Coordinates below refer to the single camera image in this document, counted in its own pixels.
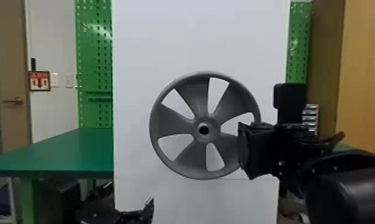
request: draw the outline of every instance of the wooden cabinet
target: wooden cabinet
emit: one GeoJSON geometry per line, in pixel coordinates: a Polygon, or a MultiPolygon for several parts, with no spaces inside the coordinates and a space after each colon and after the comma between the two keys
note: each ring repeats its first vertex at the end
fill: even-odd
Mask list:
{"type": "Polygon", "coordinates": [[[320,134],[375,153],[375,0],[315,0],[309,102],[320,134]]]}

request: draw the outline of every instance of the table top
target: table top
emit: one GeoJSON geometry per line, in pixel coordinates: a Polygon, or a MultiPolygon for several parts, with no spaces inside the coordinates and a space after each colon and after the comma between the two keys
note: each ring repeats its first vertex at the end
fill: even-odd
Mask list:
{"type": "Polygon", "coordinates": [[[113,177],[113,130],[75,129],[0,155],[0,176],[113,177]]]}

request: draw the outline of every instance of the door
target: door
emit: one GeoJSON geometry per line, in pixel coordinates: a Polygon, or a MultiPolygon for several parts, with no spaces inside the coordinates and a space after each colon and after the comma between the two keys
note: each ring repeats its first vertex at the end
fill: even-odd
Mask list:
{"type": "Polygon", "coordinates": [[[30,144],[24,1],[0,0],[2,152],[30,144]]]}

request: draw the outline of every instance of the wall outlet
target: wall outlet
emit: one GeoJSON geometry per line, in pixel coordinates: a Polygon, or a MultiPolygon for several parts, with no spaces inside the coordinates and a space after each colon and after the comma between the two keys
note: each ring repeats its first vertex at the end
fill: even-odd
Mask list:
{"type": "Polygon", "coordinates": [[[53,88],[57,88],[59,87],[59,74],[58,73],[55,73],[55,72],[51,72],[50,74],[50,83],[51,83],[51,87],[53,88]]]}
{"type": "Polygon", "coordinates": [[[65,74],[65,88],[74,88],[75,87],[75,84],[73,84],[74,82],[75,82],[74,75],[66,73],[65,74]]]}

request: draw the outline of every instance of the wheel rim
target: wheel rim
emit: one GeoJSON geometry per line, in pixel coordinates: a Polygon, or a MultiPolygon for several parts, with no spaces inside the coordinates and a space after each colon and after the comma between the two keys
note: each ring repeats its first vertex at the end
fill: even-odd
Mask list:
{"type": "Polygon", "coordinates": [[[188,74],[170,83],[160,93],[150,114],[150,138],[161,161],[174,172],[192,179],[216,179],[240,167],[237,136],[221,132],[221,125],[241,114],[252,113],[255,123],[261,122],[258,105],[250,91],[231,77],[214,72],[200,71],[188,74]],[[208,89],[211,78],[229,83],[213,113],[208,113],[208,89]],[[194,114],[188,119],[162,104],[175,89],[194,114]],[[158,140],[162,137],[190,134],[193,141],[174,160],[170,160],[158,140]],[[206,145],[213,143],[224,161],[224,167],[209,171],[206,167],[206,145]]]}

